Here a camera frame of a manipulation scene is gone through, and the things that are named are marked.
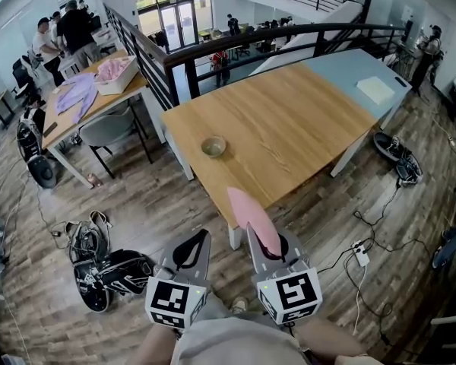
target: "power strip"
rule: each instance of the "power strip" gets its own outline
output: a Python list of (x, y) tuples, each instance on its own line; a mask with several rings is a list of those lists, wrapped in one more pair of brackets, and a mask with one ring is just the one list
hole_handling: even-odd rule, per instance
[(358, 260), (359, 266), (364, 268), (370, 263), (370, 258), (366, 253), (365, 246), (362, 241), (356, 241), (353, 245), (353, 251), (355, 252), (356, 259)]

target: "person in black shirt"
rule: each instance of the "person in black shirt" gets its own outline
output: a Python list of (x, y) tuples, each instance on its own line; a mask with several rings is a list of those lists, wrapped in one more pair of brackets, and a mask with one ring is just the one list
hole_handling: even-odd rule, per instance
[(240, 27), (238, 27), (238, 19), (228, 14), (228, 27), (230, 28), (231, 35), (238, 35), (241, 33)]
[(101, 60), (100, 49), (91, 36), (90, 16), (85, 10), (79, 10), (75, 0), (66, 4), (66, 14), (58, 23), (58, 44), (65, 49), (62, 37), (68, 43), (68, 50), (76, 59), (81, 69)]

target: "shoe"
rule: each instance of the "shoe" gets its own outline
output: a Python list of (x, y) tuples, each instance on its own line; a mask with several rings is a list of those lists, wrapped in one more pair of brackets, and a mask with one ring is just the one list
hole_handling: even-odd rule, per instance
[(249, 301), (246, 297), (237, 297), (231, 307), (230, 311), (233, 315), (239, 314), (239, 313), (245, 313), (246, 310), (249, 308)]

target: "wooden floor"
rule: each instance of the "wooden floor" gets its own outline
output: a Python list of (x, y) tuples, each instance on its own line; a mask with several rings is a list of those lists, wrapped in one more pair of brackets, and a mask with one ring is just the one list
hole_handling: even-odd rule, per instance
[[(398, 191), (376, 231), (382, 244), (397, 248), (419, 238), (433, 252), (441, 231), (449, 223), (456, 224), (456, 154), (432, 118), (454, 137), (456, 122), (451, 123), (429, 87), (424, 95), (430, 103), (409, 94), (387, 129), (415, 153), (424, 171), (423, 181)], [(170, 240), (205, 227), (213, 237), (208, 278), (215, 292), (226, 304), (240, 294), (254, 300), (250, 281), (253, 270), (246, 248), (231, 250), (223, 219), (204, 190), (197, 181), (187, 181), (169, 148), (155, 137), (145, 115), (144, 124), (151, 136), (148, 147), (153, 165), (135, 136), (115, 148), (113, 157), (105, 153), (117, 175), (115, 180), (109, 179), (89, 149), (72, 148), (68, 153), (71, 161), (84, 173), (94, 172), (104, 185), (87, 190), (70, 173), (61, 171), (55, 189), (39, 192), (44, 218), (53, 225), (86, 220), (90, 211), (103, 211), (113, 223), (110, 236), (114, 249), (135, 249), (153, 258)], [(0, 133), (0, 183), (19, 158), (15, 126)], [(353, 212), (358, 209), (369, 221), (376, 221), (397, 179), (370, 140), (337, 178), (329, 175), (330, 169), (325, 168), (270, 209), (276, 223), (304, 242), (311, 265), (318, 269), (331, 265), (355, 240), (370, 235), (370, 229)], [(17, 204), (24, 187), (19, 177), (23, 171), (20, 162), (0, 193), (2, 217)], [(3, 285), (33, 363), (124, 363), (150, 328), (144, 298), (125, 301), (117, 297), (107, 313), (89, 312), (75, 287), (68, 258), (56, 248), (40, 219), (36, 184), (26, 173), (22, 180), (26, 186), (20, 207), (7, 226), (5, 245), (11, 249), (11, 257)], [(63, 246), (64, 240), (58, 243)], [(374, 247), (369, 257), (363, 296), (378, 313), (385, 302), (393, 304), (394, 312), (383, 319), (382, 330), (394, 347), (380, 340), (378, 318), (364, 307), (357, 336), (380, 360), (411, 358), (401, 349), (419, 351), (423, 347), (430, 332), (429, 319), (443, 307), (456, 282), (456, 267), (439, 275), (433, 273), (419, 243), (393, 253)], [(350, 263), (350, 273), (358, 282), (363, 276), (355, 260)], [(320, 281), (324, 294), (320, 313), (352, 332), (356, 291), (342, 261), (322, 272)], [(259, 309), (259, 302), (254, 300), (252, 307)], [(26, 357), (4, 306), (0, 308), (0, 342), (8, 353)]]

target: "purple cloth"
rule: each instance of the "purple cloth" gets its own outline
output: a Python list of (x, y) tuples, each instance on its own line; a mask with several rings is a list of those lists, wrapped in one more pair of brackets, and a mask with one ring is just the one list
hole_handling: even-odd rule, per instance
[(55, 111), (58, 114), (63, 113), (83, 100), (79, 113), (73, 118), (73, 122), (78, 123), (97, 98), (98, 90), (94, 86), (94, 77), (94, 73), (85, 73), (64, 81), (62, 85), (72, 86), (59, 95)]

